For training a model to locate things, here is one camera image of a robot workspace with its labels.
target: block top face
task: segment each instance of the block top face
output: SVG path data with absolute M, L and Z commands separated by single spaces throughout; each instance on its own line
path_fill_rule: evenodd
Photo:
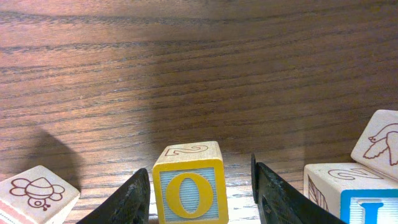
M 44 166 L 0 182 L 0 201 L 36 223 L 45 223 L 79 195 L 76 188 Z
M 156 164 L 188 162 L 205 159 L 223 160 L 220 147 L 216 141 L 167 146 L 159 156 Z
M 305 171 L 325 180 L 339 192 L 361 189 L 398 189 L 398 182 L 358 163 L 309 164 Z
M 376 111 L 356 143 L 351 157 L 398 179 L 398 111 Z

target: blue border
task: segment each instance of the blue border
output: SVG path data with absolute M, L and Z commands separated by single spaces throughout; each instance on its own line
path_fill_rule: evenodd
M 352 197 L 384 197 L 398 198 L 398 189 L 374 189 L 374 190 L 344 190 L 341 193 L 340 219 L 349 223 L 349 213 Z

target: wooden block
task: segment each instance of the wooden block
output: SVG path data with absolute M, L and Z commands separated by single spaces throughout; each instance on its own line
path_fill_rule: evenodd
M 351 157 L 398 180 L 398 111 L 376 111 Z
M 167 146 L 153 172 L 159 223 L 228 223 L 217 142 Z
M 0 224 L 63 223 L 79 197 L 44 166 L 31 168 L 0 182 Z
M 346 223 L 398 223 L 398 182 L 364 165 L 306 165 L 303 191 Z

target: yellow block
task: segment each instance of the yellow block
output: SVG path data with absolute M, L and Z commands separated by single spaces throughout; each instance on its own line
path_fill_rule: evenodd
M 217 142 L 168 146 L 153 168 L 159 223 L 228 223 Z

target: table top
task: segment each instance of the table top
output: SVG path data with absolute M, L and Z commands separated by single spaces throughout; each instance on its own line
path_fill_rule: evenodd
M 230 223 L 259 223 L 250 156 L 302 190 L 398 109 L 395 1 L 0 4 L 0 180 L 44 165 L 75 223 L 172 144 L 218 141 Z M 152 188 L 150 217 L 157 218 Z

